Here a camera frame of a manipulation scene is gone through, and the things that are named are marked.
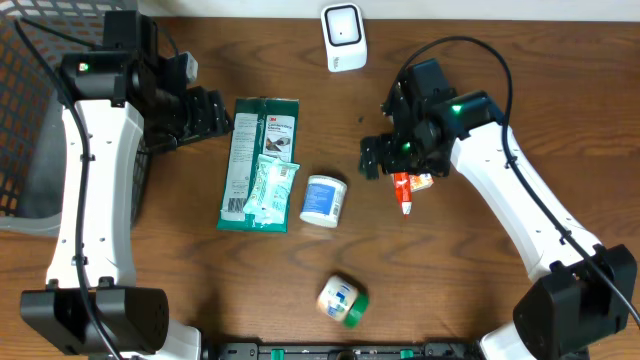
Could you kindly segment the red snack sachet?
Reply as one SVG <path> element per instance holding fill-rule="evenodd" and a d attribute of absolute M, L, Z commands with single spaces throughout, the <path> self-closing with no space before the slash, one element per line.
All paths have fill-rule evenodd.
<path fill-rule="evenodd" d="M 396 199 L 404 217 L 408 217 L 412 208 L 411 182 L 408 173 L 394 173 L 393 182 Z"/>

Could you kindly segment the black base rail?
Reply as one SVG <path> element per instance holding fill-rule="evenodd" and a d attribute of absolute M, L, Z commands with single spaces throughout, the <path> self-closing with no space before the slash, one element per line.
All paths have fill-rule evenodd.
<path fill-rule="evenodd" d="M 292 345 L 227 343 L 206 345 L 207 360 L 481 360 L 476 344 L 430 342 L 404 345 Z"/>

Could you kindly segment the white barcode scanner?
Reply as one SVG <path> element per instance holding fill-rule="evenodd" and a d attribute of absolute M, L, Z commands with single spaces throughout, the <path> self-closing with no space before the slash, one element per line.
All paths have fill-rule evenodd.
<path fill-rule="evenodd" d="M 328 70 L 337 73 L 363 68 L 368 47 L 361 9 L 354 3 L 328 5 L 320 19 Z"/>

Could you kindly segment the grey plastic mesh basket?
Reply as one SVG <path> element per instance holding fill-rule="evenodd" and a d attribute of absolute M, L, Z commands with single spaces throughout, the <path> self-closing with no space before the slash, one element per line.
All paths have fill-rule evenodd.
<path fill-rule="evenodd" d="M 30 235 L 59 233 L 66 145 L 62 106 L 42 67 L 15 31 L 24 33 L 50 67 L 102 41 L 103 16 L 134 10 L 132 0 L 2 0 L 1 228 Z"/>

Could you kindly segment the green 3M gloves package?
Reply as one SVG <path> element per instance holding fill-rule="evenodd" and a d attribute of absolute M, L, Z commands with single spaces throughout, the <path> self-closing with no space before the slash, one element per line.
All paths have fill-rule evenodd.
<path fill-rule="evenodd" d="M 243 207 L 253 188 L 259 155 L 295 163 L 294 149 L 299 102 L 280 98 L 239 98 L 235 104 L 224 197 L 217 224 L 219 230 L 283 232 L 283 224 L 263 224 Z"/>

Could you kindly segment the orange Kleenex tissue pack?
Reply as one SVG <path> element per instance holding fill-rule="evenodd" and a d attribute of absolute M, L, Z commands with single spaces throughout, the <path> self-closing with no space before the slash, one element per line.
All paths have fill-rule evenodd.
<path fill-rule="evenodd" d="M 410 175 L 409 180 L 411 192 L 417 192 L 430 188 L 434 183 L 434 180 L 430 174 Z"/>

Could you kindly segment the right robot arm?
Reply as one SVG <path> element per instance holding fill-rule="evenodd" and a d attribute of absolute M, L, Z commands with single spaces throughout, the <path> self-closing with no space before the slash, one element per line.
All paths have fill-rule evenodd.
<path fill-rule="evenodd" d="M 521 152 L 484 91 L 460 95 L 434 59 L 410 65 L 382 111 L 391 132 L 360 142 L 360 172 L 463 175 L 514 243 L 532 286 L 510 323 L 484 335 L 481 359 L 585 359 L 590 345 L 625 329 L 637 264 L 607 248 L 562 206 Z"/>

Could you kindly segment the green-lid seasoning jar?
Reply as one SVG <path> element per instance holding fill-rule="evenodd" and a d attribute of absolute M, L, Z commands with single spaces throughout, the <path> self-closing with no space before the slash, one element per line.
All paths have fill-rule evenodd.
<path fill-rule="evenodd" d="M 316 299 L 321 313 L 347 328 L 359 325 L 369 304 L 370 299 L 366 293 L 338 275 L 328 278 Z"/>

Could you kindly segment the white cylindrical container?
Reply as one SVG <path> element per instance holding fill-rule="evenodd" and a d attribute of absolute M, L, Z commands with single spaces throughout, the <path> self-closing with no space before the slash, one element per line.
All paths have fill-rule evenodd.
<path fill-rule="evenodd" d="M 343 208 L 347 185 L 325 175 L 308 179 L 300 219 L 306 223 L 336 228 Z"/>

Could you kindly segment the mint green wipes pack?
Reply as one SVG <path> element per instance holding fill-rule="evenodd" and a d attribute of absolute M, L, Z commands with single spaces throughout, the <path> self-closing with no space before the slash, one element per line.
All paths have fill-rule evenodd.
<path fill-rule="evenodd" d="M 259 155 L 253 188 L 243 212 L 263 224 L 283 224 L 295 175 L 300 166 Z"/>

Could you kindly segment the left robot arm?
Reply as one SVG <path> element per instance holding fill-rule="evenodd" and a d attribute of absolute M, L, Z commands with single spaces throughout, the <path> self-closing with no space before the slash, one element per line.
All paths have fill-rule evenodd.
<path fill-rule="evenodd" d="M 108 11 L 100 44 L 86 43 L 46 68 L 63 107 L 61 222 L 45 286 L 22 293 L 20 314 L 66 355 L 215 355 L 199 329 L 170 317 L 164 291 L 136 283 L 131 228 L 138 159 L 234 127 L 220 94 L 196 84 L 189 53 L 161 56 L 158 32 L 138 11 Z"/>

